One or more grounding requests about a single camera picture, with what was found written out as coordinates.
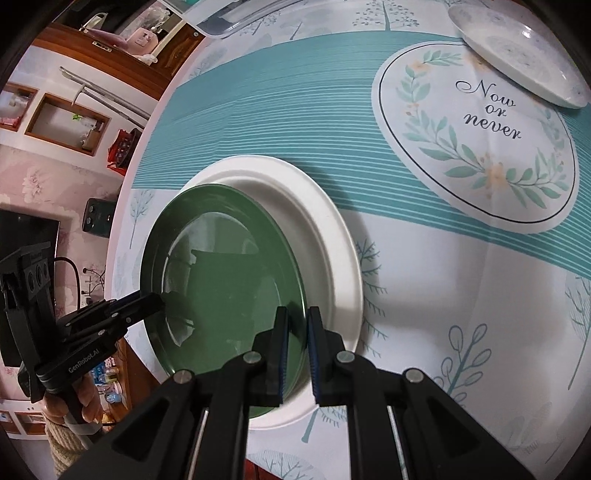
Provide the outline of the left hand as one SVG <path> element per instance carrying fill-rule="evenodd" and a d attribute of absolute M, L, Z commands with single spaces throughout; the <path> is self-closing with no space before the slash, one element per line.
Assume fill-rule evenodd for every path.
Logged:
<path fill-rule="evenodd" d="M 41 410 L 47 433 L 53 428 L 59 433 L 76 435 L 81 442 L 89 444 L 103 436 L 103 409 L 90 373 L 57 393 L 46 392 Z"/>

